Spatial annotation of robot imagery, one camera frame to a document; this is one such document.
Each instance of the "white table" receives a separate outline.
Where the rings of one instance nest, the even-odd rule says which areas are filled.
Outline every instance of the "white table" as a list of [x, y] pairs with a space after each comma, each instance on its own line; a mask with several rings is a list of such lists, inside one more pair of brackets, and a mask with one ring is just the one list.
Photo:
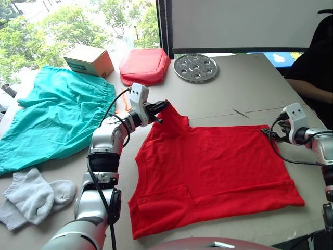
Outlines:
[[[271, 124], [281, 108], [293, 102], [300, 102], [308, 115], [309, 125], [323, 127], [317, 116], [304, 104], [297, 93], [282, 78], [263, 55], [241, 55], [215, 58], [220, 67], [218, 78], [208, 84], [194, 85], [178, 78], [171, 65], [165, 82], [152, 86], [148, 100], [151, 102], [168, 99], [182, 115], [190, 117], [191, 126], [241, 126]], [[107, 79], [114, 84], [117, 93], [123, 87], [117, 72]], [[122, 102], [117, 102], [121, 110]], [[234, 109], [248, 117], [236, 114]], [[0, 132], [6, 130], [10, 119], [1, 123]], [[249, 240], [266, 245], [296, 238], [323, 229], [321, 216], [322, 203], [326, 202], [324, 180], [316, 166], [286, 163], [297, 189], [305, 200], [305, 207], [286, 207], [276, 211], [253, 215], [221, 218], [194, 223], [182, 228], [132, 240], [131, 222], [127, 201], [137, 184], [138, 171], [134, 161], [151, 125], [138, 128], [132, 135], [129, 145], [124, 148], [120, 159], [120, 180], [117, 188], [122, 190], [122, 210], [120, 220], [115, 225], [119, 250], [144, 250], [159, 243], [186, 237], [226, 237]], [[316, 160], [303, 146], [279, 145], [280, 152], [296, 160]], [[83, 150], [64, 160], [50, 160], [39, 167], [48, 181], [70, 179], [79, 188], [82, 175], [86, 171], [87, 150]], [[0, 192], [12, 182], [11, 174], [0, 177]], [[66, 209], [49, 216], [42, 224], [26, 226], [16, 234], [8, 232], [0, 225], [1, 249], [39, 249], [65, 223], [73, 220], [74, 203]], [[110, 233], [106, 233], [104, 249], [111, 249]]]

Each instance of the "teal cloth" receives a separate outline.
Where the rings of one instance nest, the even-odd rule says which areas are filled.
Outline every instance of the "teal cloth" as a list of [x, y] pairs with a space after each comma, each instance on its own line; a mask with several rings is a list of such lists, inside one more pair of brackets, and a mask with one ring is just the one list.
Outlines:
[[25, 109], [0, 140], [0, 175], [88, 147], [114, 98], [114, 87], [102, 78], [44, 66], [29, 96], [18, 100]]

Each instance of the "metal plate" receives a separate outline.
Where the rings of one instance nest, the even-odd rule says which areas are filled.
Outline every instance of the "metal plate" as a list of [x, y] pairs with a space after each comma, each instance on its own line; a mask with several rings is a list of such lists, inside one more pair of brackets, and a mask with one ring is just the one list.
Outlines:
[[178, 58], [173, 66], [178, 76], [192, 83], [206, 83], [217, 76], [216, 62], [201, 54], [188, 54]]

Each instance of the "clothing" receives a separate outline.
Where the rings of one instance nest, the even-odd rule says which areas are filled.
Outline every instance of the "clothing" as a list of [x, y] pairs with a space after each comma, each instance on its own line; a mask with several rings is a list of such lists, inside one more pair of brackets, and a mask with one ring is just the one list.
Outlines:
[[152, 86], [164, 80], [171, 60], [161, 48], [133, 49], [120, 63], [120, 79], [125, 86], [134, 82]]
[[133, 238], [221, 217], [304, 206], [267, 126], [198, 127], [169, 105], [135, 160]]
[[72, 181], [58, 180], [48, 184], [36, 168], [16, 172], [13, 183], [3, 194], [7, 200], [0, 208], [0, 222], [9, 231], [27, 222], [39, 224], [50, 213], [73, 201], [75, 193]]
[[102, 78], [44, 66], [29, 96], [18, 100], [25, 109], [0, 140], [0, 175], [88, 147], [114, 98], [114, 87]]
[[[319, 89], [333, 92], [333, 40], [325, 38], [313, 44], [285, 74], [287, 79], [303, 80]], [[333, 105], [302, 97], [316, 111], [323, 124], [333, 129]]]

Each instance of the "red t-shirt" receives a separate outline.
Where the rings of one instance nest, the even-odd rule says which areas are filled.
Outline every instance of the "red t-shirt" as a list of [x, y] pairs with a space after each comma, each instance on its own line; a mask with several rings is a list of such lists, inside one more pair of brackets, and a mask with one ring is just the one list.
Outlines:
[[304, 206], [266, 125], [197, 127], [169, 105], [135, 160], [133, 238], [221, 217]]

